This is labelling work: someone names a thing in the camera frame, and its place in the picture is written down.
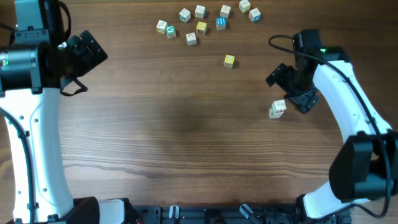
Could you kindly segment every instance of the yellow box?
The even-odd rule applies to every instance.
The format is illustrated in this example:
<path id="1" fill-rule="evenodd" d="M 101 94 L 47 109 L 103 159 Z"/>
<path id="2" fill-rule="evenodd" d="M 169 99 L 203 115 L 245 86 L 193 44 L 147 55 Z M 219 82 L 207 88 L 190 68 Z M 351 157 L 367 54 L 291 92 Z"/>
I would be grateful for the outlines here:
<path id="1" fill-rule="evenodd" d="M 201 35 L 205 35 L 206 33 L 207 24 L 206 22 L 198 22 L 197 25 L 197 33 Z"/>
<path id="2" fill-rule="evenodd" d="M 225 60 L 224 60 L 224 66 L 228 67 L 228 68 L 232 68 L 232 66 L 234 65 L 234 61 L 235 61 L 235 56 L 226 55 Z"/>

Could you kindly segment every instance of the wooden surface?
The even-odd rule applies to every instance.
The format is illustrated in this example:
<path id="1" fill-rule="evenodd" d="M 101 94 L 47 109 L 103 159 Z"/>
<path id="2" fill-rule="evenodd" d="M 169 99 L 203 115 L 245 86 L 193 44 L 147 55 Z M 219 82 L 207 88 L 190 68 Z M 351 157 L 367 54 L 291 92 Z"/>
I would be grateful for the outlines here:
<path id="1" fill-rule="evenodd" d="M 128 197 L 135 205 L 294 202 L 326 182 L 342 143 L 325 99 L 306 115 L 287 103 L 280 119 L 268 117 L 284 92 L 264 80 L 280 63 L 294 62 L 267 45 L 276 34 L 320 29 L 325 45 L 347 51 L 375 108 L 398 126 L 397 1 L 251 2 L 263 16 L 256 24 L 238 1 L 68 5 L 72 33 L 90 30 L 109 55 L 81 79 L 88 93 L 61 100 L 63 164 L 74 197 Z M 178 19 L 184 7 L 193 13 L 197 4 L 206 6 L 205 19 Z M 218 31 L 223 4 L 232 6 L 232 15 L 228 29 Z M 175 26 L 177 38 L 156 32 L 159 19 Z M 12 6 L 0 7 L 0 21 L 16 23 Z M 189 47 L 185 34 L 198 21 L 208 24 L 207 35 Z M 0 30 L 1 44 L 7 40 Z M 233 69 L 223 67 L 226 54 L 236 57 Z M 3 120 L 0 130 L 5 222 L 15 190 Z M 381 205 L 368 206 L 379 211 Z M 355 211 L 354 222 L 397 223 L 398 200 L 388 217 Z"/>

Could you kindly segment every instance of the cube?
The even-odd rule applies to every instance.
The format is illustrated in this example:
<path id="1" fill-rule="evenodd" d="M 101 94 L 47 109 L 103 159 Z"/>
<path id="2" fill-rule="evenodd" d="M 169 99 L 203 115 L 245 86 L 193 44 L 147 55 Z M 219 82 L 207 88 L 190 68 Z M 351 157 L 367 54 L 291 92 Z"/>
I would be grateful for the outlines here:
<path id="1" fill-rule="evenodd" d="M 169 39 L 176 36 L 175 28 L 173 25 L 166 27 L 166 34 L 167 34 L 167 38 L 169 38 Z"/>
<path id="2" fill-rule="evenodd" d="M 235 61 L 235 56 L 226 55 L 224 60 L 224 66 L 227 68 L 232 68 L 232 66 L 234 65 L 234 61 Z"/>
<path id="3" fill-rule="evenodd" d="M 187 34 L 187 43 L 189 46 L 197 44 L 197 37 L 195 33 Z"/>
<path id="4" fill-rule="evenodd" d="M 180 19 L 182 22 L 188 22 L 191 19 L 191 12 L 188 9 L 182 9 L 180 12 Z"/>
<path id="5" fill-rule="evenodd" d="M 195 9 L 195 17 L 204 19 L 206 14 L 206 8 L 204 6 L 197 6 Z"/>
<path id="6" fill-rule="evenodd" d="M 224 18 L 228 18 L 229 14 L 231 13 L 231 7 L 223 5 L 221 8 L 220 16 Z"/>
<path id="7" fill-rule="evenodd" d="M 261 18 L 261 12 L 259 11 L 258 8 L 252 9 L 249 12 L 249 18 L 252 22 L 259 21 Z"/>
<path id="8" fill-rule="evenodd" d="M 225 29 L 226 28 L 226 19 L 224 17 L 219 17 L 216 20 L 217 30 Z"/>
<path id="9" fill-rule="evenodd" d="M 274 118 L 280 118 L 282 114 L 286 110 L 286 105 L 285 105 L 285 100 L 277 100 L 275 101 L 271 108 L 269 108 L 269 118 L 274 119 Z"/>
<path id="10" fill-rule="evenodd" d="M 167 22 L 159 21 L 156 26 L 156 30 L 162 34 L 166 33 Z"/>
<path id="11" fill-rule="evenodd" d="M 205 35 L 206 29 L 207 29 L 206 22 L 198 22 L 198 25 L 197 25 L 197 33 L 198 34 Z"/>
<path id="12" fill-rule="evenodd" d="M 247 12 L 250 9 L 250 2 L 248 0 L 240 1 L 239 8 L 242 12 Z"/>

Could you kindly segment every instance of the small box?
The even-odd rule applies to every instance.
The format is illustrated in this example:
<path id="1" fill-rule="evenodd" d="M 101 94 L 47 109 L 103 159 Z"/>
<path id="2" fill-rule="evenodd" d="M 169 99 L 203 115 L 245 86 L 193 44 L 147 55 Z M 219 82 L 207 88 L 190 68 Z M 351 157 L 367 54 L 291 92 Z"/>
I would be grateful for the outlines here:
<path id="1" fill-rule="evenodd" d="M 223 7 L 221 8 L 220 16 L 228 18 L 230 13 L 231 13 L 231 7 L 223 5 Z"/>
<path id="2" fill-rule="evenodd" d="M 269 108 L 269 118 L 280 118 L 286 110 L 285 100 L 275 101 Z"/>
<path id="3" fill-rule="evenodd" d="M 206 14 L 206 8 L 204 6 L 197 6 L 195 9 L 195 17 L 204 19 Z"/>
<path id="4" fill-rule="evenodd" d="M 188 22 L 191 19 L 191 12 L 188 9 L 182 9 L 180 12 L 180 19 L 182 22 Z"/>
<path id="5" fill-rule="evenodd" d="M 175 28 L 173 25 L 166 27 L 166 35 L 167 35 L 167 38 L 169 38 L 169 39 L 176 36 Z"/>
<path id="6" fill-rule="evenodd" d="M 247 12 L 250 9 L 250 2 L 248 0 L 240 1 L 239 8 L 242 12 Z"/>
<path id="7" fill-rule="evenodd" d="M 261 18 L 261 12 L 259 11 L 258 8 L 252 9 L 249 12 L 249 18 L 252 22 L 259 21 Z"/>
<path id="8" fill-rule="evenodd" d="M 159 21 L 156 26 L 156 30 L 162 34 L 166 33 L 167 22 Z"/>
<path id="9" fill-rule="evenodd" d="M 197 37 L 195 33 L 187 34 L 187 43 L 189 46 L 197 44 Z"/>
<path id="10" fill-rule="evenodd" d="M 226 55 L 224 60 L 224 66 L 227 68 L 232 68 L 232 66 L 234 65 L 234 61 L 235 61 L 235 56 Z"/>
<path id="11" fill-rule="evenodd" d="M 216 20 L 216 26 L 218 30 L 226 28 L 226 19 L 224 17 L 219 17 Z"/>
<path id="12" fill-rule="evenodd" d="M 198 34 L 205 35 L 206 29 L 207 29 L 206 22 L 198 22 L 198 25 L 197 25 L 197 33 Z"/>

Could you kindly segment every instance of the wooden table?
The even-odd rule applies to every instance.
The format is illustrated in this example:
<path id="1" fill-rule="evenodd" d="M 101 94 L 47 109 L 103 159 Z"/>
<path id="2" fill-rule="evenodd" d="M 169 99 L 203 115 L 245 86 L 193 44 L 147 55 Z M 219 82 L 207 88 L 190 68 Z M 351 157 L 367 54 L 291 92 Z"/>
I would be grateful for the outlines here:
<path id="1" fill-rule="evenodd" d="M 67 1 L 72 34 L 90 30 L 109 59 L 81 78 L 88 93 L 61 100 L 63 165 L 74 197 L 128 197 L 135 205 L 293 202 L 326 182 L 342 140 L 325 99 L 306 115 L 287 102 L 280 119 L 269 119 L 284 92 L 264 80 L 280 63 L 294 63 L 293 55 L 268 46 L 276 34 L 320 29 L 326 46 L 347 51 L 375 108 L 398 126 L 397 1 L 251 1 L 262 12 L 255 24 L 238 1 L 76 2 Z M 207 8 L 205 19 L 178 19 L 197 4 Z M 232 7 L 231 18 L 227 30 L 216 30 L 223 4 Z M 159 19 L 175 26 L 177 38 L 156 31 Z M 16 23 L 13 6 L 0 7 L 0 21 Z M 185 34 L 198 21 L 207 23 L 207 34 L 189 47 Z M 0 30 L 2 45 L 8 35 Z M 226 54 L 236 57 L 233 69 L 223 66 Z M 15 190 L 2 120 L 5 222 Z M 378 212 L 381 205 L 368 206 Z M 398 200 L 382 220 L 360 211 L 354 220 L 397 223 Z"/>

